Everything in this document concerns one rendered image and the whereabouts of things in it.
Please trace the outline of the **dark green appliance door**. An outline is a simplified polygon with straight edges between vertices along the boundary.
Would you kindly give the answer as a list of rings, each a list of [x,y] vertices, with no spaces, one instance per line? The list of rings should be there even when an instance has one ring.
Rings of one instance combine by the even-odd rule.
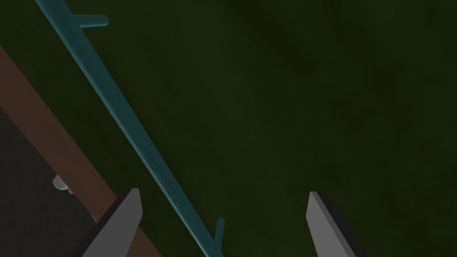
[[[225,257],[457,257],[457,0],[65,0]]]

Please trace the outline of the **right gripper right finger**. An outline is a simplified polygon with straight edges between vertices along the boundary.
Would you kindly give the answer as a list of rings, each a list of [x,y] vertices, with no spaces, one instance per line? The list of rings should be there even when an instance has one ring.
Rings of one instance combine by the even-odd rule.
[[[306,220],[318,257],[368,257],[322,191],[311,191]]]

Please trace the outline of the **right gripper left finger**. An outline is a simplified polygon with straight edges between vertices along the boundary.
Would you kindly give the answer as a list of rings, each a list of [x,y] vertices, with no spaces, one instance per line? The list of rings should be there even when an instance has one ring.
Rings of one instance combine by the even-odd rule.
[[[71,257],[127,257],[142,215],[139,189],[124,190]]]

